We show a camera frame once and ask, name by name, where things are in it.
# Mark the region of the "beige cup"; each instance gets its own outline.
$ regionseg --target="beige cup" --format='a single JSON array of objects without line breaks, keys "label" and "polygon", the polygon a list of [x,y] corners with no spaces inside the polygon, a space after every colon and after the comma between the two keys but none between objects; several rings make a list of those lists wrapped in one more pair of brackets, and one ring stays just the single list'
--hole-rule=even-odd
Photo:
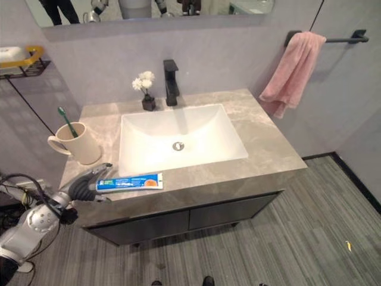
[{"label": "beige cup", "polygon": [[71,125],[78,137],[73,138],[68,125],[64,125],[57,130],[55,136],[49,136],[48,144],[50,147],[59,153],[73,155],[79,163],[84,165],[96,162],[101,158],[101,147],[95,142],[86,125],[81,122],[73,122]]}]

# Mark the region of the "toothpaste tube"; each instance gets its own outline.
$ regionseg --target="toothpaste tube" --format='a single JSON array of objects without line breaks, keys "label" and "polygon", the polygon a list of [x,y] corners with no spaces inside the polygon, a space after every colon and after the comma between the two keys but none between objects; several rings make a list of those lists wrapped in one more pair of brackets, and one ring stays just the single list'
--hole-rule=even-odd
[{"label": "toothpaste tube", "polygon": [[135,177],[104,179],[96,182],[98,192],[115,192],[134,189],[162,189],[163,173]]}]

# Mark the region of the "black towel rack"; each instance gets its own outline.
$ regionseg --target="black towel rack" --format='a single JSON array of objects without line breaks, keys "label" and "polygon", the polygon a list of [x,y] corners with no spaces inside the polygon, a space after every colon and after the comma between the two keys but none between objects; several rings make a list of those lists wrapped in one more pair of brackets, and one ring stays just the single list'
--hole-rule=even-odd
[{"label": "black towel rack", "polygon": [[[290,42],[291,38],[297,34],[301,33],[302,31],[296,30],[296,31],[290,31],[287,34],[286,41],[285,41],[285,46],[288,45]],[[352,36],[350,39],[327,39],[326,43],[366,43],[369,41],[368,37],[365,37],[365,32],[366,30],[356,30],[353,32]]]}]

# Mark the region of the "black faucet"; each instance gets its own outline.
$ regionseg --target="black faucet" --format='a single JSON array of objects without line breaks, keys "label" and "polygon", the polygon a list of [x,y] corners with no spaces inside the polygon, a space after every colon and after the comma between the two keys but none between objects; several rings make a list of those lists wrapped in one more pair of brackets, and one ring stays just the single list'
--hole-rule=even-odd
[{"label": "black faucet", "polygon": [[167,92],[167,106],[176,106],[177,98],[180,95],[176,83],[175,72],[179,70],[174,60],[164,60],[165,91]]}]

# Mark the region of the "floor baseboard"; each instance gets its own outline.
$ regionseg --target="floor baseboard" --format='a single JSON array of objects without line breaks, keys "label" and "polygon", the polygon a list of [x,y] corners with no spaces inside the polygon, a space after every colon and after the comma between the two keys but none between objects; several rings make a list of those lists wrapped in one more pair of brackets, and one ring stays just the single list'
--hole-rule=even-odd
[{"label": "floor baseboard", "polygon": [[369,201],[369,203],[374,207],[374,209],[381,215],[381,204],[377,201],[374,195],[369,191],[369,189],[364,185],[364,183],[359,179],[359,177],[352,171],[352,169],[345,163],[343,159],[336,153],[323,153],[318,155],[303,157],[303,160],[311,160],[320,157],[330,156],[337,165],[344,171],[344,173],[350,178],[352,183],[359,189],[363,196]]}]

